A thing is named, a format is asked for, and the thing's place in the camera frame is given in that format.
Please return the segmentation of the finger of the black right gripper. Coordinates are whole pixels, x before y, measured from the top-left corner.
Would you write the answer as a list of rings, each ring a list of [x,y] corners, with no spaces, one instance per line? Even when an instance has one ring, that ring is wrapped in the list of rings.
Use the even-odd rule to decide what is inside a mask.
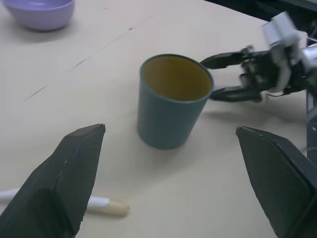
[[[246,51],[221,53],[202,60],[200,63],[208,69],[223,69],[241,64],[248,56]]]
[[[261,102],[260,92],[247,86],[224,87],[213,91],[210,99],[222,102]]]

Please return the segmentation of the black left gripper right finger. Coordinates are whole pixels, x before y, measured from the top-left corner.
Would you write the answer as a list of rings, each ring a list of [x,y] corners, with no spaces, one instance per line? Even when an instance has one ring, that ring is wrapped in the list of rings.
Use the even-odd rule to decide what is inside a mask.
[[[317,238],[317,166],[288,139],[236,129],[253,191],[277,238]]]

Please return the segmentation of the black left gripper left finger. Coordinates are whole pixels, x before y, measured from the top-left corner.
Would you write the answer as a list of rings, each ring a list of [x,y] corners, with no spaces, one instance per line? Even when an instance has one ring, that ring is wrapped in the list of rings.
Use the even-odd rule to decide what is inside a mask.
[[[29,175],[0,215],[0,238],[75,238],[95,184],[106,127],[80,128]]]

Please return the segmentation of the teal mug with yellow inside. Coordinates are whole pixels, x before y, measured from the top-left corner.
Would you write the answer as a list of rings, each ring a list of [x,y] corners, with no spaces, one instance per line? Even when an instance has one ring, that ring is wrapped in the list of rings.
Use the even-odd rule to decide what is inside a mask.
[[[182,146],[213,88],[212,75],[191,58],[161,54],[147,59],[140,68],[140,138],[157,149]]]

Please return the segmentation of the white toothbrush with beige bristles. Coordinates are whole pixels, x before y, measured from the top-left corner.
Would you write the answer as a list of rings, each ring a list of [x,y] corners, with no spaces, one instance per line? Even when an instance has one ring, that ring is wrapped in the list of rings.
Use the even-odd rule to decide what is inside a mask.
[[[9,203],[13,197],[18,193],[18,188],[0,191],[0,203]],[[89,213],[104,214],[107,216],[125,217],[130,210],[129,205],[121,200],[91,196],[87,205]]]

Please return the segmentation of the purple bowl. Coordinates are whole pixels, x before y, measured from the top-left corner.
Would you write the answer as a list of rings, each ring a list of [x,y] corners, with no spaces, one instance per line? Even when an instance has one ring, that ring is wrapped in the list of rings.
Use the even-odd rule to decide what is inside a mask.
[[[11,16],[32,30],[52,31],[71,20],[75,0],[1,0]]]

